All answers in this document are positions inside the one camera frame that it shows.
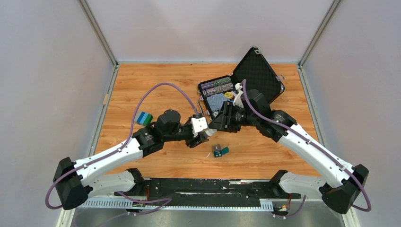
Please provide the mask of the white pill bottle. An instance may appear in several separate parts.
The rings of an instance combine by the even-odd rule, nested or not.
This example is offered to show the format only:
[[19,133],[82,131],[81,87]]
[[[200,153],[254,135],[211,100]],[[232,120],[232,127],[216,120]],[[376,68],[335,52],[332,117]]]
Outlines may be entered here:
[[205,131],[206,137],[211,137],[214,133],[216,133],[217,130],[216,129],[207,129]]

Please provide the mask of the teal pill organizer box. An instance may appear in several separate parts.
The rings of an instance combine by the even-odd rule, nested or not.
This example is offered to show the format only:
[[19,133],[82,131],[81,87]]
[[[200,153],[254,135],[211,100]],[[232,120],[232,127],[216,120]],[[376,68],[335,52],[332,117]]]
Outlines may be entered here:
[[229,152],[228,147],[221,147],[220,144],[216,144],[212,146],[213,156],[214,157],[222,157],[223,155]]

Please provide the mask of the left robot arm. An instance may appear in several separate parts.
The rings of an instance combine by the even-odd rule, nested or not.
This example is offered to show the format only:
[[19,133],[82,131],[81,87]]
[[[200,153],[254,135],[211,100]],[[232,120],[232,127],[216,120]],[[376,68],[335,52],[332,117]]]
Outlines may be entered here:
[[139,129],[121,144],[84,159],[62,159],[53,178],[61,207],[71,210],[91,197],[109,192],[129,191],[140,195],[144,192],[145,180],[138,169],[113,175],[108,172],[161,150],[166,142],[183,140],[186,146],[194,148],[216,132],[199,114],[190,117],[185,124],[180,120],[177,111],[166,110],[155,122]]

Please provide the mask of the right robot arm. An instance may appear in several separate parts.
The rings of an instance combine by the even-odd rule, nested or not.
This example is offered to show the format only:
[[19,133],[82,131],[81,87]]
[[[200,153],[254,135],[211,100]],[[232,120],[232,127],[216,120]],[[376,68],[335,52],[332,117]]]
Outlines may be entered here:
[[296,193],[320,198],[333,211],[346,214],[351,207],[370,212],[371,201],[364,189],[369,170],[352,165],[330,152],[310,136],[288,113],[272,110],[264,95],[256,89],[240,91],[233,102],[224,101],[211,129],[238,132],[254,126],[261,135],[298,154],[320,177],[297,175],[279,170],[272,178],[270,191],[275,197]]

